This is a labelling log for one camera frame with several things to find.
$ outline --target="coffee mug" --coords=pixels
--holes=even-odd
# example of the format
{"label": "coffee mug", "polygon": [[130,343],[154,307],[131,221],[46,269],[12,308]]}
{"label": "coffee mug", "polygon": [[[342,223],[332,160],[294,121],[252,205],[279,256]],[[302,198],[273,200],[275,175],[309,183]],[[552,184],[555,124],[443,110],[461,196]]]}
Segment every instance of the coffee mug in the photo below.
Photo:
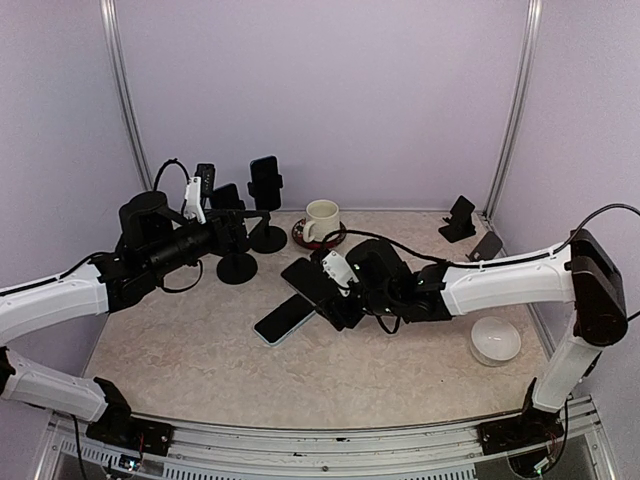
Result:
{"label": "coffee mug", "polygon": [[340,230],[340,209],[331,200],[315,200],[307,205],[307,219],[302,230],[306,243],[321,242],[328,233]]}

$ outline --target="phone screen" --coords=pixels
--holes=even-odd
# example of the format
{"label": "phone screen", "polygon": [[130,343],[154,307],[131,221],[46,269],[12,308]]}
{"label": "phone screen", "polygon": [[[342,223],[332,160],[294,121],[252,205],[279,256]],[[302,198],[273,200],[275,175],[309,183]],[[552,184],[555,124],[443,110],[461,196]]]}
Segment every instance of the phone screen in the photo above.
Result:
{"label": "phone screen", "polygon": [[256,323],[253,329],[269,345],[277,345],[314,313],[313,305],[302,296],[294,295]]}

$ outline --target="lavender wall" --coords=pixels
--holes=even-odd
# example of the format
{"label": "lavender wall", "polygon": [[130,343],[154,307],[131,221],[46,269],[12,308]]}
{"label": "lavender wall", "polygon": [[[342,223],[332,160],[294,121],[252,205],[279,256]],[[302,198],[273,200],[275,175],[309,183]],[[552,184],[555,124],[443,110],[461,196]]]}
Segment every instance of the lavender wall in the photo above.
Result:
{"label": "lavender wall", "polygon": [[[640,206],[640,4],[545,2],[531,87],[495,223],[510,252],[564,239],[609,202]],[[607,213],[589,230],[624,275],[629,313],[640,308],[640,218]],[[545,306],[556,339],[561,308]],[[583,391],[593,393],[623,478],[637,478],[640,324],[607,350]]]}
{"label": "lavender wall", "polygon": [[285,208],[447,209],[461,193],[482,205],[526,12],[526,0],[118,2],[152,170],[215,162],[218,185],[245,194],[248,162],[275,154]]}
{"label": "lavender wall", "polygon": [[[61,271],[113,246],[117,209],[138,191],[112,81],[99,2],[0,1],[0,286]],[[82,371],[103,318],[10,347]],[[0,401],[0,476],[24,480],[47,424]]]}

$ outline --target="red coaster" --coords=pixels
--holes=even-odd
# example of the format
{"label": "red coaster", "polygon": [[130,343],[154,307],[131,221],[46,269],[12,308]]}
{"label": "red coaster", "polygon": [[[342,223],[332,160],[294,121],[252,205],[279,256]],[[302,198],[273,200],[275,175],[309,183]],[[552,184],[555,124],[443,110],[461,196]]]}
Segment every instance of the red coaster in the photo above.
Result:
{"label": "red coaster", "polygon": [[[302,229],[304,228],[304,224],[307,222],[305,218],[302,220],[298,220],[296,224],[291,229],[291,236],[293,237],[293,241],[298,245],[304,248],[308,248],[309,250],[318,250],[322,246],[322,242],[305,242],[302,239]],[[344,223],[340,222],[340,230],[346,230],[347,227],[344,226]],[[325,244],[326,248],[335,248],[340,245],[344,239],[347,237],[346,233],[341,233],[338,235],[338,238],[335,240],[331,240]]]}

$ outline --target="beige countertop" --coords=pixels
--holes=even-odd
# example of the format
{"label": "beige countertop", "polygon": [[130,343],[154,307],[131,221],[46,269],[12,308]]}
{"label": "beige countertop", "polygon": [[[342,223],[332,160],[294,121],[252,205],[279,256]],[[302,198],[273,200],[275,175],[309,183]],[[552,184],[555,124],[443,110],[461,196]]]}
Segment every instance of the beige countertop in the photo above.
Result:
{"label": "beige countertop", "polygon": [[[300,213],[274,213],[287,233]],[[442,214],[345,212],[347,228],[370,230],[413,249],[464,261],[485,229],[449,244],[437,231]],[[364,240],[349,235],[345,254]],[[230,286],[216,276],[217,257],[205,258],[200,284],[187,293],[156,290],[134,308],[111,315],[87,376],[113,381],[136,412],[216,424],[276,428],[369,428],[426,424],[513,410],[545,362],[524,306],[490,309],[449,322],[404,324],[385,334],[366,317],[337,332],[315,316],[277,347],[253,325],[293,291],[280,272],[309,252],[291,239],[272,255],[253,254],[259,270]],[[424,262],[401,252],[414,270]],[[174,288],[197,269],[167,277]],[[487,315],[509,319],[522,350],[506,366],[480,365],[469,351],[473,323]]]}

